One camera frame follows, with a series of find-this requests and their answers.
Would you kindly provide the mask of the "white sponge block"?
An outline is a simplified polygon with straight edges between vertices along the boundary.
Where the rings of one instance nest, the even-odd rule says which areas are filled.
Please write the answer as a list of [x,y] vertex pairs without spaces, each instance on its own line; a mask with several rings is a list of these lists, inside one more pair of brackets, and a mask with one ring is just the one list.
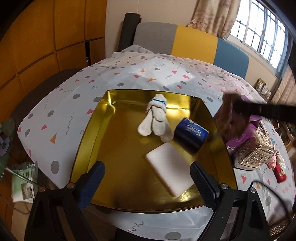
[[180,196],[194,184],[189,164],[170,143],[162,144],[145,157],[174,197]]

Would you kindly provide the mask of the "blue tissue packet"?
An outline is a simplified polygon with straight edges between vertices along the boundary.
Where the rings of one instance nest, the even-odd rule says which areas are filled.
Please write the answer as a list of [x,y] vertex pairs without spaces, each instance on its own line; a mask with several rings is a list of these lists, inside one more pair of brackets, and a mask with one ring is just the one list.
[[203,146],[209,132],[191,119],[184,117],[176,126],[174,139],[186,149],[197,153]]

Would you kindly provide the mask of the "red knitted doll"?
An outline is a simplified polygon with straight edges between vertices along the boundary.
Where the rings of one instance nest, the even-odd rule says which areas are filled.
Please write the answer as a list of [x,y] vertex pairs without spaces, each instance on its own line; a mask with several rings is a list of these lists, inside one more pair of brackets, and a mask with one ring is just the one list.
[[281,168],[280,165],[276,165],[274,167],[273,172],[274,172],[274,175],[276,177],[277,183],[283,183],[283,182],[286,181],[287,175],[285,174],[285,171],[283,170],[283,168]]

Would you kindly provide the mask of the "pink towel blue band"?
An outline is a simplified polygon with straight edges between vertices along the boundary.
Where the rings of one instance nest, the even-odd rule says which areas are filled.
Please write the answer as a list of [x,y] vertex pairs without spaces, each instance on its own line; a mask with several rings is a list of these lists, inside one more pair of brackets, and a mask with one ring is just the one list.
[[277,157],[276,155],[273,155],[270,159],[266,161],[267,166],[269,169],[274,170],[277,165]]

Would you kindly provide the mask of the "mauve satin scrunchie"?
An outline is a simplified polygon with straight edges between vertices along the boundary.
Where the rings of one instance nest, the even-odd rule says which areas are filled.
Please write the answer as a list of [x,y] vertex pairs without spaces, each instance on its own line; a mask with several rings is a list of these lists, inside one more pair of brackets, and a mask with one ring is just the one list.
[[244,102],[240,94],[224,93],[223,103],[214,116],[214,122],[223,142],[226,144],[233,138],[239,138],[249,125],[250,114],[245,113],[240,102]]

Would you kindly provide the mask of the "right beige curtain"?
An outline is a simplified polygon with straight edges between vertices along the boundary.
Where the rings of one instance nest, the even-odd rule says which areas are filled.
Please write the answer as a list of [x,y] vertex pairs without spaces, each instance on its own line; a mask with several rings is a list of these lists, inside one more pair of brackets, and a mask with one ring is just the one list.
[[290,66],[282,78],[282,81],[271,99],[272,104],[283,104],[295,106],[296,104],[296,86],[295,77]]

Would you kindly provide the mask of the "beige curtain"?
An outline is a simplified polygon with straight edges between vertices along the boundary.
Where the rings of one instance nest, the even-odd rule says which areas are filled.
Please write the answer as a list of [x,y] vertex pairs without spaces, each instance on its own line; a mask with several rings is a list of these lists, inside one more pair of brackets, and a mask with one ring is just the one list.
[[296,86],[295,77],[290,66],[282,78],[282,81],[271,99],[272,104],[283,104],[295,106],[296,104]]
[[238,15],[239,7],[240,0],[199,0],[188,27],[226,40]]

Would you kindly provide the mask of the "gold metal tray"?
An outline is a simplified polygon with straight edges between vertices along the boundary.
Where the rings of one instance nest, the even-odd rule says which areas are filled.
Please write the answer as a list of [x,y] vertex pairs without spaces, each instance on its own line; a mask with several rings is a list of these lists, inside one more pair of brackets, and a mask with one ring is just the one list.
[[[165,213],[204,205],[197,187],[173,197],[146,159],[162,144],[160,137],[141,136],[138,125],[146,116],[152,90],[108,90],[99,101],[80,142],[72,168],[71,182],[88,172],[96,161],[105,165],[104,177],[92,203],[105,208],[138,213]],[[219,183],[237,188],[234,170],[225,144],[217,132],[208,101],[177,93],[164,93],[171,128],[188,117],[209,135],[197,153],[179,142],[171,144],[187,163],[199,162]]]

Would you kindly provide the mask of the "jars on side table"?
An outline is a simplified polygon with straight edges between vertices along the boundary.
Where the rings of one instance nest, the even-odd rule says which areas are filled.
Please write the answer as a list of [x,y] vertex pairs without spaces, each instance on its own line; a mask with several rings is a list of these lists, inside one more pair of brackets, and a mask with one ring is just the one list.
[[266,82],[263,79],[259,78],[259,80],[257,80],[255,89],[262,96],[266,97],[267,99],[270,98],[271,91],[269,90],[269,88],[266,85]]

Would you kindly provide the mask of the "ornate gold tissue box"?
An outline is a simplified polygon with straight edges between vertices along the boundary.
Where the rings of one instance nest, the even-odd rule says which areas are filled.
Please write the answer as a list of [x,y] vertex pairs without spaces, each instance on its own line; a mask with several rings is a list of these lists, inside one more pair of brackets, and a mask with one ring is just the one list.
[[257,130],[234,153],[234,167],[253,171],[260,168],[273,155],[275,150],[271,137],[262,120],[259,121]]

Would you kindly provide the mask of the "purple cardboard tissue box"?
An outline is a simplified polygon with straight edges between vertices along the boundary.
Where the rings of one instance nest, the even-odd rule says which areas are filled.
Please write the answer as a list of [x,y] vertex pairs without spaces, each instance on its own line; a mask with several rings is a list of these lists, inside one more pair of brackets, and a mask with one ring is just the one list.
[[[245,95],[241,95],[241,97],[246,102],[253,102],[252,98],[250,99]],[[244,131],[244,133],[242,134],[242,136],[239,138],[233,138],[232,140],[229,140],[226,143],[226,148],[229,154],[233,154],[243,143],[245,143],[248,139],[251,138],[251,136],[257,130],[259,121],[262,119],[263,118],[261,116],[255,116],[255,115],[250,116],[249,125]]]

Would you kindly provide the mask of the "patterned plastic tablecloth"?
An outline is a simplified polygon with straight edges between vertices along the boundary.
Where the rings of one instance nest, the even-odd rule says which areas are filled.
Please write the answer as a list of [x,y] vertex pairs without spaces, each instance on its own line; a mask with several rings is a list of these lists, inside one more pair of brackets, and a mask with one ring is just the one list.
[[[30,112],[23,118],[18,127],[18,138],[26,150],[29,157],[50,180],[59,188],[62,188],[74,178],[72,169],[79,175],[86,171],[90,161],[90,153],[94,151],[93,142],[86,146],[86,157],[80,158],[82,161],[74,161],[78,156],[77,152],[82,147],[81,140],[86,141],[85,134],[90,120],[103,118],[99,114],[99,105],[102,104],[103,110],[112,114],[119,113],[115,110],[120,100],[125,101],[125,107],[137,107],[139,102],[140,114],[145,116],[147,103],[156,95],[156,91],[162,93],[168,100],[167,117],[171,129],[175,128],[177,123],[184,117],[189,117],[189,105],[181,107],[189,96],[203,101],[206,107],[206,114],[214,116],[222,104],[222,95],[224,92],[236,92],[246,96],[251,101],[263,102],[263,98],[249,85],[243,78],[227,72],[226,70],[199,60],[187,58],[177,58],[171,55],[155,54],[138,45],[128,47],[123,52],[114,52],[111,57],[86,67],[75,73],[72,77],[62,84],[54,84],[49,87],[51,92],[42,97],[41,101],[33,104],[34,108],[29,108]],[[99,160],[107,157],[111,160],[111,154],[115,154],[116,161],[124,161],[126,157],[131,163],[132,154],[136,151],[144,151],[136,164],[145,164],[148,171],[140,172],[140,178],[133,176],[130,194],[136,194],[140,198],[140,191],[144,191],[144,197],[151,197],[154,192],[148,192],[148,188],[157,187],[160,180],[155,172],[149,166],[145,155],[150,149],[148,144],[153,144],[156,140],[156,146],[162,144],[161,138],[154,134],[143,137],[137,132],[137,127],[144,117],[137,117],[124,113],[119,117],[119,124],[111,127],[111,141],[103,142],[107,147],[102,147],[102,154],[99,154]],[[263,120],[264,125],[275,141],[276,150],[280,151],[286,164],[287,180],[277,184],[276,178],[266,164],[255,171],[243,171],[240,169],[231,169],[230,161],[226,167],[230,174],[224,174],[226,181],[236,178],[234,184],[238,185],[239,190],[247,190],[251,181],[259,179],[264,184],[273,188],[277,194],[286,201],[290,210],[295,201],[295,181],[291,162],[283,141],[276,133],[268,121]],[[226,155],[225,147],[223,153],[216,158],[217,165],[212,165],[214,154],[212,149],[209,154],[205,154],[201,161],[211,164],[214,174],[218,171],[227,171],[222,168],[222,154]],[[148,184],[147,188],[139,181],[152,181],[156,178],[157,183],[153,186]],[[135,209],[132,212],[112,211],[111,214],[103,214],[99,211],[98,215],[105,218],[112,225],[123,228],[124,231],[140,237],[155,238],[158,240],[168,240],[165,235],[178,232],[182,236],[179,240],[193,240],[193,237],[199,235],[204,229],[206,222],[210,218],[212,211],[203,207],[189,209],[187,211],[178,211],[166,214],[137,214]]]

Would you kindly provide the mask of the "rattan chair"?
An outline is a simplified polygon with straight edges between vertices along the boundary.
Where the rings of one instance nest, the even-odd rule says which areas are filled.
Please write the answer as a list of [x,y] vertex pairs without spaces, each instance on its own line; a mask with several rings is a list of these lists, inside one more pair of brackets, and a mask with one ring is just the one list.
[[283,218],[277,223],[269,227],[269,234],[271,240],[296,240],[295,239],[295,215],[291,221],[288,222],[287,218]]

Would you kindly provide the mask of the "barred window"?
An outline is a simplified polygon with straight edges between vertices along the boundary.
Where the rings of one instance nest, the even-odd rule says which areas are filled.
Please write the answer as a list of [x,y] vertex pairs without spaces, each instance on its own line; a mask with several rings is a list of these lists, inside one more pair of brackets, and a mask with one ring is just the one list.
[[267,67],[278,79],[286,71],[292,37],[263,1],[241,1],[228,41]]

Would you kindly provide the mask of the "left beige curtain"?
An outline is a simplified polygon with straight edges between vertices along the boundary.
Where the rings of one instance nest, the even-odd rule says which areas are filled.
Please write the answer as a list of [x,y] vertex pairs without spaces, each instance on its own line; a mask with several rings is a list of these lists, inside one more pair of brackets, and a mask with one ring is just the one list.
[[240,0],[199,0],[188,27],[226,40],[238,15],[239,7]]

